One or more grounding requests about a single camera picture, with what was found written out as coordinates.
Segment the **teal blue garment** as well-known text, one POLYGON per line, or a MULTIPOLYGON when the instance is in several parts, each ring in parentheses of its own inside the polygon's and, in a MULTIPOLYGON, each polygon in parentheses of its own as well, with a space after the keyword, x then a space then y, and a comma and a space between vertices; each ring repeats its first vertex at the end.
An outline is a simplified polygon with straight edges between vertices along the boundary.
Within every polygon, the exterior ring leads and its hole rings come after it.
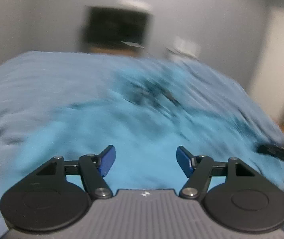
POLYGON ((284 191, 284 161, 256 151, 259 142, 284 141, 279 128, 254 127, 236 114, 196 109, 164 96, 168 91, 177 98, 185 90, 179 72, 166 77, 118 73, 112 98, 59 108, 27 138, 15 160, 18 178, 55 155, 72 160, 113 145, 116 160, 107 177, 111 190, 179 190, 186 177, 176 150, 184 146, 216 161, 237 157, 284 191))

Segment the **light blue terry bedspread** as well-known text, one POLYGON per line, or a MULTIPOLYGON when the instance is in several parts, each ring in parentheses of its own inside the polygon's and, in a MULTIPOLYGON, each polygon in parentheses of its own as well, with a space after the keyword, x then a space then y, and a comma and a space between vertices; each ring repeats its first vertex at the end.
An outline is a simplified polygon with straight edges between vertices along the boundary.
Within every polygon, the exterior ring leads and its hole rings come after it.
MULTIPOLYGON (((165 92, 169 101, 236 114, 254 127, 266 129, 276 125, 236 81, 197 61, 175 63, 85 53, 23 53, 0 66, 0 197, 21 180, 15 160, 27 138, 46 126, 59 108, 112 98, 117 74, 121 72, 153 77, 179 72, 186 90, 177 98, 172 92, 165 92)), ((265 143, 284 144, 284 141, 265 143)), ((0 213, 0 236, 6 231, 0 213)))

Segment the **wooden tv stand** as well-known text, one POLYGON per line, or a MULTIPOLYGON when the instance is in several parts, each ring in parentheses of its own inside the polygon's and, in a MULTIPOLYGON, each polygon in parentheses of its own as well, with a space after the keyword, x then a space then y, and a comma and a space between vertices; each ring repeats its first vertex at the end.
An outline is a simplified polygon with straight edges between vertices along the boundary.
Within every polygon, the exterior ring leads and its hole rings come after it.
POLYGON ((123 48, 101 48, 97 46, 91 46, 89 48, 90 53, 102 53, 108 55, 116 55, 116 56, 130 56, 130 57, 138 57, 139 53, 132 49, 123 49, 123 48))

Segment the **black television screen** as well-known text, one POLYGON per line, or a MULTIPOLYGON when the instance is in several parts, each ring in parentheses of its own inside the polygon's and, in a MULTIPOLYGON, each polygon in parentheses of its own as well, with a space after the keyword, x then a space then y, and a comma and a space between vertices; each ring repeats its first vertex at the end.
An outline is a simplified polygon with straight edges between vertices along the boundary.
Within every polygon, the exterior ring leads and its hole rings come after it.
POLYGON ((87 7, 81 37, 95 45, 143 46, 152 15, 148 12, 113 7, 87 7))

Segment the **white wall socket strip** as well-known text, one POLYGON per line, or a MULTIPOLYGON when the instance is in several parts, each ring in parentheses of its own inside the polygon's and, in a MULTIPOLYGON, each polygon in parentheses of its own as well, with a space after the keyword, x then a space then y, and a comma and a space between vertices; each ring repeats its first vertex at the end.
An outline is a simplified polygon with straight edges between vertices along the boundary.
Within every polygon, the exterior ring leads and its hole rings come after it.
POLYGON ((151 12, 152 6, 144 1, 139 0, 118 0, 118 5, 136 11, 151 12))

